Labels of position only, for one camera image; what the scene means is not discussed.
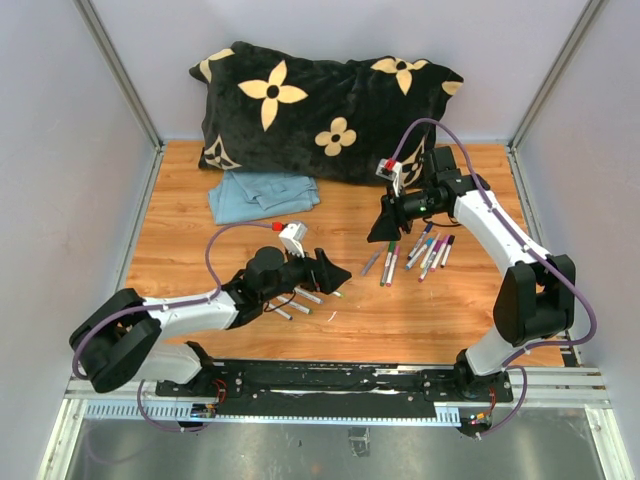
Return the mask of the green capped white marker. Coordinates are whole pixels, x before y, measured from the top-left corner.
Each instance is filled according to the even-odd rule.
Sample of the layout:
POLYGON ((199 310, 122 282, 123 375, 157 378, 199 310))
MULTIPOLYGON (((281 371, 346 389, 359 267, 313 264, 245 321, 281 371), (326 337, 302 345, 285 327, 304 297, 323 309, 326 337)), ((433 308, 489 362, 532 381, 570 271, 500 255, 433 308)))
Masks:
POLYGON ((278 300, 281 302, 281 308, 290 307, 306 315, 311 315, 313 313, 313 310, 310 307, 304 306, 291 298, 287 299, 284 296, 279 296, 278 300))

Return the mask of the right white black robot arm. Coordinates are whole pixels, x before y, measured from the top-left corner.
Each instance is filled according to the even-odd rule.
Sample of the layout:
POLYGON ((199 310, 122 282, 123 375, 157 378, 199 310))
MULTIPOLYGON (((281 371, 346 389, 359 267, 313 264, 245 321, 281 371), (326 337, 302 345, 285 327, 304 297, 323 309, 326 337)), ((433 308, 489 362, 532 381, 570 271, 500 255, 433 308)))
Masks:
POLYGON ((446 213, 480 243, 501 275, 492 310, 493 325, 462 350, 453 366, 453 387, 466 400, 502 383, 506 365, 525 348, 547 343, 574 324, 576 268, 566 255, 553 255, 533 241, 499 204, 475 171, 463 174, 451 149, 426 162, 423 189, 405 190, 400 162, 380 160, 376 174, 386 183, 381 213, 368 242, 398 241, 419 218, 446 213))

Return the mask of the blue capped white marker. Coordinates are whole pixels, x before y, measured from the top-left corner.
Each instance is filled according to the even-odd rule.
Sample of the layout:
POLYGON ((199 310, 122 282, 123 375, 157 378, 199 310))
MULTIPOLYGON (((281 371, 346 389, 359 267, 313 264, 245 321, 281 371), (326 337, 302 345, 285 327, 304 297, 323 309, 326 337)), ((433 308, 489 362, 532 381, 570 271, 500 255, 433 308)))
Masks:
POLYGON ((276 308, 273 310, 274 313, 280 315, 281 317, 285 318, 288 321, 292 321, 293 320, 293 316, 289 313, 287 313, 286 311, 280 309, 280 308, 276 308))

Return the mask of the grey marker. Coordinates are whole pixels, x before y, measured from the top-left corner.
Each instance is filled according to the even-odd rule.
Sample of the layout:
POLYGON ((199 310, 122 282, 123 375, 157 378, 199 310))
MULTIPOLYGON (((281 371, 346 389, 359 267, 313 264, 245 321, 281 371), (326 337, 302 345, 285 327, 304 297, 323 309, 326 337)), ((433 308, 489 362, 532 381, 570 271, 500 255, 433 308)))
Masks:
POLYGON ((381 254, 383 253, 383 251, 386 249, 385 246, 382 246, 380 248, 378 248, 372 255, 371 257, 367 260, 367 262, 365 263, 365 265, 363 266, 360 275, 361 276, 366 276, 368 274, 368 272, 371 270, 371 268, 373 267, 373 265, 376 263, 376 261, 378 260, 378 258, 381 256, 381 254))

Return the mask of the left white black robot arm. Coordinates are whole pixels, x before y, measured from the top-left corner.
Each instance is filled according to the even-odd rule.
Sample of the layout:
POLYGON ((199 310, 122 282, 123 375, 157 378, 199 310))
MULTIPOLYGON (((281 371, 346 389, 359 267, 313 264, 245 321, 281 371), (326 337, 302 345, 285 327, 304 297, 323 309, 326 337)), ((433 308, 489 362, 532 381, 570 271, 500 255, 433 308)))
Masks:
POLYGON ((113 294, 70 336, 75 376, 97 393, 134 380, 171 381, 190 394, 207 393, 214 371, 197 345, 170 345, 168 339, 205 330, 243 327, 276 297, 304 288, 330 295, 351 274, 333 264, 321 248, 298 257, 267 246, 217 290, 150 298, 133 288, 113 294))

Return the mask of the light blue capped marker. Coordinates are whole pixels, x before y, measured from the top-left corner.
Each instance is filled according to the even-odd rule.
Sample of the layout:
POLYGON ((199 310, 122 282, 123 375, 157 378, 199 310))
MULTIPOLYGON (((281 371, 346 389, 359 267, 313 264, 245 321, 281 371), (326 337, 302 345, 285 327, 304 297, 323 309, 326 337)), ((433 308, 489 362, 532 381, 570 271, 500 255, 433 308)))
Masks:
POLYGON ((317 295, 312 294, 312 293, 310 293, 310 292, 308 292, 308 291, 306 291, 306 290, 304 290, 304 289, 302 289, 302 288, 296 287, 296 288, 294 289, 294 291, 295 291, 298 295, 300 295, 301 297, 303 297, 303 298, 305 298, 305 299, 307 299, 307 300, 309 300, 309 301, 311 301, 311 302, 314 302, 314 303, 319 304, 319 305, 321 305, 321 304, 323 304, 323 303, 324 303, 324 300, 323 300, 323 299, 321 299, 321 298, 320 298, 320 297, 318 297, 317 295))

